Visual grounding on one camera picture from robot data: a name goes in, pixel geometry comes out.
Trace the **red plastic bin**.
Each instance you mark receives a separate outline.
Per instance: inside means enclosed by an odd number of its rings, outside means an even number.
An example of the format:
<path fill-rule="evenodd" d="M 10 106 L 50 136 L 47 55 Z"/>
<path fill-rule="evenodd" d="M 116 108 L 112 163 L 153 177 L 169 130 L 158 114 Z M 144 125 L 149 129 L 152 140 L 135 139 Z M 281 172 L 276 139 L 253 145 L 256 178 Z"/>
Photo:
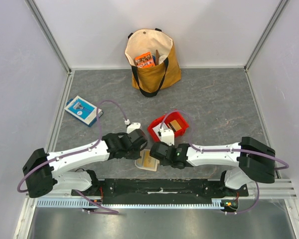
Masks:
<path fill-rule="evenodd" d="M 165 115 L 155 119 L 149 124 L 147 130 L 150 136 L 153 138 L 154 142 L 160 141 L 160 125 L 164 119 Z M 189 128 L 189 124 L 183 118 L 179 112 L 171 113 L 162 125 L 163 129 L 171 129 L 174 132 L 174 137 L 183 136 L 186 130 Z"/>

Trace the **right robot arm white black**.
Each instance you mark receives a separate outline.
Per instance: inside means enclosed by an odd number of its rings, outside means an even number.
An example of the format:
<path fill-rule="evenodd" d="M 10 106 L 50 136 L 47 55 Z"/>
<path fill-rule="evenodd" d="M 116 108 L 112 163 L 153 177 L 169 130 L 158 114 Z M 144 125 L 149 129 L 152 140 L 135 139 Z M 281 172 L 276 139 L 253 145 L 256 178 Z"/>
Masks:
<path fill-rule="evenodd" d="M 255 181 L 272 184 L 275 182 L 274 149 L 251 138 L 243 137 L 241 142 L 201 146 L 182 143 L 178 146 L 156 142 L 149 155 L 162 166 L 177 169 L 202 165 L 231 166 L 218 183 L 218 190 L 224 196 L 230 196 L 243 185 Z"/>

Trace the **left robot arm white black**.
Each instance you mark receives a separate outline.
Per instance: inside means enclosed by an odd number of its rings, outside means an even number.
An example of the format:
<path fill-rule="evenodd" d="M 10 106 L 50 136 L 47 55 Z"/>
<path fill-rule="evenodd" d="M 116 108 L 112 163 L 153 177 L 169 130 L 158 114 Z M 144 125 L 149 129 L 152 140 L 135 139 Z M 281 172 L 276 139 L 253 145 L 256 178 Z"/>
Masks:
<path fill-rule="evenodd" d="M 136 160 L 147 146 L 148 139 L 137 128 L 126 133 L 109 133 L 90 144 L 60 152 L 36 149 L 22 168 L 24 177 L 17 191 L 39 198 L 53 190 L 79 190 L 93 196 L 100 184 L 94 173 L 74 172 L 75 168 L 111 159 Z"/>

